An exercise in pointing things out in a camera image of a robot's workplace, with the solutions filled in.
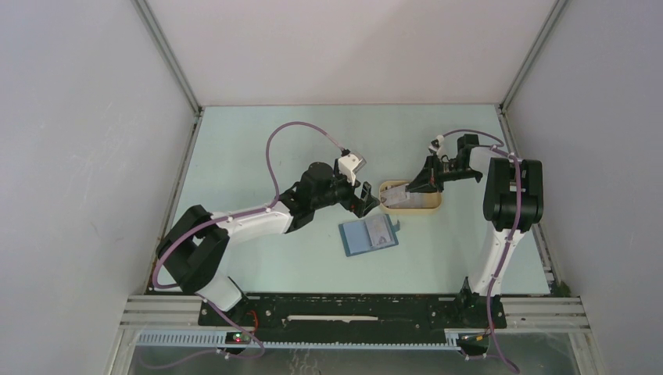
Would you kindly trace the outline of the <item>beige oval tray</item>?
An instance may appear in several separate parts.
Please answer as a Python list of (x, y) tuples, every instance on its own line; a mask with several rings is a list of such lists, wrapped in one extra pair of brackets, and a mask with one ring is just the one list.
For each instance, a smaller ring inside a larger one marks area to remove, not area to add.
[(386, 188), (399, 185), (407, 186), (408, 184), (408, 180), (387, 180), (380, 185), (378, 189), (379, 207), (384, 213), (389, 215), (429, 215), (435, 213), (443, 205), (443, 195), (441, 193), (410, 193), (408, 201), (390, 207), (386, 207), (381, 203), (380, 194)]

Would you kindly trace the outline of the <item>blue card holder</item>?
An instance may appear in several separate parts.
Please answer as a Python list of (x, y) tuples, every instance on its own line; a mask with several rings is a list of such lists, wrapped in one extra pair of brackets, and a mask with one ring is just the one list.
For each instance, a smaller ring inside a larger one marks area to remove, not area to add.
[(390, 215), (378, 214), (339, 224), (339, 233), (346, 257), (363, 255), (397, 246), (400, 221)]

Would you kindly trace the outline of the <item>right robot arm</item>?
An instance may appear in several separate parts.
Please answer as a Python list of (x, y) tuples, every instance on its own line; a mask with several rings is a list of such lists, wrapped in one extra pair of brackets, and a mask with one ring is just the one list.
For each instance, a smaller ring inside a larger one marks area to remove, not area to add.
[(478, 130), (456, 132), (457, 154), (448, 155), (445, 135), (431, 141), (418, 175), (406, 186), (410, 193), (443, 192), (447, 182), (474, 179), (485, 184), (482, 213), (486, 239), (467, 282), (471, 293), (488, 299), (501, 293), (505, 270), (519, 241), (543, 217), (543, 164), (506, 152), (495, 137), (484, 145)]

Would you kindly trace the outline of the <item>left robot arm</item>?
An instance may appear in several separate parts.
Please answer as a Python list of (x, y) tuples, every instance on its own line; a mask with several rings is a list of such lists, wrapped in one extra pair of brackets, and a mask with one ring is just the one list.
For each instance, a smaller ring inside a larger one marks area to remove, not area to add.
[(194, 205), (159, 243), (152, 284), (166, 288), (158, 279), (160, 271), (166, 270), (172, 287), (200, 296), (217, 307), (217, 315), (226, 324), (238, 325), (247, 315), (246, 296), (219, 270), (226, 250), (263, 236), (299, 230), (313, 220), (316, 211), (333, 205), (362, 218), (378, 207), (379, 200), (368, 182), (349, 179), (338, 164), (315, 162), (268, 205), (219, 215)]

